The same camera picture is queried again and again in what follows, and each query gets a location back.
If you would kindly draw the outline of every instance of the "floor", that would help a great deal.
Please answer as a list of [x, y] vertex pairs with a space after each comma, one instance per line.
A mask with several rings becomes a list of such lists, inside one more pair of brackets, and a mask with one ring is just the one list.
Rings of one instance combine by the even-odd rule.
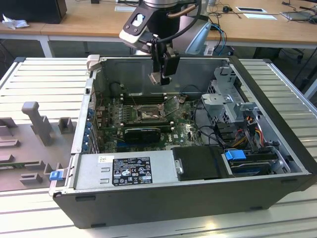
[[[2, 40], [3, 45], [15, 57], [44, 57], [41, 45], [38, 41], [31, 40]], [[84, 51], [82, 42], [68, 42], [68, 41], [53, 41], [53, 51], [56, 57], [87, 57]], [[130, 55], [130, 48], [123, 43], [116, 42], [88, 42], [90, 54], [99, 54], [104, 56], [128, 56]], [[241, 59], [251, 59], [255, 52], [254, 47], [234, 47], [234, 54]], [[13, 58], [3, 48], [0, 47], [0, 77], [2, 77], [6, 69], [13, 62]], [[273, 62], [274, 64], [289, 78], [294, 79], [302, 65], [310, 57], [313, 50], [304, 50], [304, 57], [301, 64], [297, 62], [298, 53], [292, 49], [283, 49], [278, 58]], [[263, 57], [268, 58], [272, 56], [271, 49], [262, 51]], [[305, 78], [316, 64], [317, 54], [308, 63], [306, 68], [298, 77], [296, 86], [301, 84], [301, 80]], [[317, 101], [317, 97], [312, 99], [312, 102]]]

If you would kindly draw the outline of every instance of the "motherboard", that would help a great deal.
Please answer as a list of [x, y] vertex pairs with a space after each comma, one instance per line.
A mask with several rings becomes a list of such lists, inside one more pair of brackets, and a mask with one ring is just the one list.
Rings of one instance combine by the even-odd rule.
[[180, 95], [112, 98], [97, 111], [100, 151], [156, 151], [203, 145], [194, 127], [195, 106], [195, 101]]

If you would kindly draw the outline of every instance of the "table leg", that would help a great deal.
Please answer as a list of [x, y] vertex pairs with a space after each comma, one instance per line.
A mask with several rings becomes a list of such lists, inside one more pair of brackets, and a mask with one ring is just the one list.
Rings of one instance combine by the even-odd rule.
[[315, 94], [315, 92], [317, 92], [317, 78], [315, 79], [315, 81], [313, 82], [313, 84], [309, 87], [309, 89], [306, 91], [306, 93], [304, 94], [304, 96], [310, 100], [310, 98], [312, 98], [312, 96]]
[[88, 42], [87, 42], [87, 41], [84, 41], [83, 44], [84, 44], [85, 53], [86, 53], [86, 54], [89, 54]]
[[216, 47], [217, 42], [206, 41], [205, 44], [206, 44], [206, 48], [205, 48], [205, 51], [204, 51], [204, 55], [205, 56], [212, 56], [213, 50]]
[[41, 36], [39, 39], [42, 50], [44, 52], [45, 57], [47, 58], [53, 58], [55, 57], [54, 51], [52, 50], [51, 43], [49, 41], [49, 38], [47, 36]]

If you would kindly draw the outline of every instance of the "sticker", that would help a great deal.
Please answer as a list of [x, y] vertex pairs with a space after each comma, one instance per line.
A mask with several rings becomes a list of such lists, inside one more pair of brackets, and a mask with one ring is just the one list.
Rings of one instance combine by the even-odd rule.
[[112, 184], [114, 186], [153, 183], [149, 157], [112, 158], [111, 161], [113, 161]]
[[2, 166], [0, 167], [0, 170], [11, 170], [11, 169], [14, 169], [13, 166]]
[[113, 155], [101, 155], [98, 157], [98, 163], [111, 163], [113, 159]]

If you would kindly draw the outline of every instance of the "white crumpled paper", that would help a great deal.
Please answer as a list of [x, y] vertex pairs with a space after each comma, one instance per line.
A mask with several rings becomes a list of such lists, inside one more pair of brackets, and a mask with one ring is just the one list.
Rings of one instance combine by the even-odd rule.
[[10, 18], [7, 18], [5, 15], [3, 15], [3, 21], [2, 23], [8, 27], [8, 28], [12, 28], [13, 30], [15, 30], [15, 28], [21, 28], [21, 27], [28, 27], [28, 23], [25, 20], [13, 20]]

